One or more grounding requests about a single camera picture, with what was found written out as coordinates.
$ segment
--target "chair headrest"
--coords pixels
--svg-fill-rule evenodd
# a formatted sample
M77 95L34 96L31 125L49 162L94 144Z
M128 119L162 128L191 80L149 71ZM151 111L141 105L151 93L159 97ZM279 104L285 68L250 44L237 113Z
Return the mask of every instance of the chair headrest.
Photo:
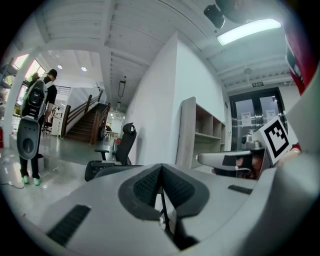
M133 122L125 124L122 130L125 134L134 134L136 132L136 128L133 125Z

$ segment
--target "glass door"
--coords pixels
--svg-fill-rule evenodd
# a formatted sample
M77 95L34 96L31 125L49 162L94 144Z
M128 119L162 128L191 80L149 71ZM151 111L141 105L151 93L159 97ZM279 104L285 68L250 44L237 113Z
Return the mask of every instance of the glass door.
M231 150L241 150L241 139L250 130L260 129L279 116L287 129L284 105L278 88L259 90L230 97L232 117Z

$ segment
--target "black pants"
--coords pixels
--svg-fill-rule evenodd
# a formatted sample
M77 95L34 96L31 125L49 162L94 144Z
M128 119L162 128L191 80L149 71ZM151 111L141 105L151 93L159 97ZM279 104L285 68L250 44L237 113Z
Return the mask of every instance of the black pants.
M41 128L42 128L42 124L44 122L44 116L40 118L39 120L39 140L38 140L38 146L37 146L37 150L36 150L36 154L35 157L31 159L31 168L32 168L32 178L37 178L39 179L39 167L38 167L38 152L39 152L39 144L40 144L40 136L41 136ZM28 160L23 159L20 156L20 165L21 165L21 169L20 169L20 173L21 176L29 176L28 175L28 171L27 171L27 167L28 167Z

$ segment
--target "black shirt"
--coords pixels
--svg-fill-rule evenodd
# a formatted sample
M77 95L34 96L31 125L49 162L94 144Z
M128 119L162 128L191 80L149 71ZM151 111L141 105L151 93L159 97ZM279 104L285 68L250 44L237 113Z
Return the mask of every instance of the black shirt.
M43 79L43 82L45 84L47 84L48 82L51 82L51 79L49 76L46 76ZM46 100L45 100L45 104L47 105L48 103L51 104L55 104L56 101L56 97L57 97L57 88L56 86L53 84L48 88L48 92L47 92L47 96L46 96Z

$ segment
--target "white wooden ceiling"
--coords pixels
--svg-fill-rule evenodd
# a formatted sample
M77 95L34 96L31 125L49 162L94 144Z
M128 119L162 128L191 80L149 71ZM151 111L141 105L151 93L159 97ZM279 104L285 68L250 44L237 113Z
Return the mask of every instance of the white wooden ceiling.
M282 28L221 46L217 36L239 25L226 21L222 29L216 29L203 14L212 4L214 0L51 0L30 17L15 43L21 49L42 42L46 50L98 53L100 67L94 64L92 68L97 74L100 70L112 104L130 102L144 73L175 31L189 38L208 59L227 91L254 82L290 80ZM26 29L38 32L28 40ZM77 58L72 59L66 68L82 65ZM90 56L86 59L90 65ZM245 68L252 73L244 74ZM124 76L127 83L120 98L119 82Z
M69 87L79 87L85 83L90 83L85 85L85 87L98 85L103 88L100 56L97 52L84 50L49 50L42 52L40 57L38 58L40 64L42 63L41 60L45 60L51 69L57 70L57 83L59 83L60 78L72 76L77 77L74 82L79 83L79 85L70 84ZM83 71L81 67L86 67L87 71Z

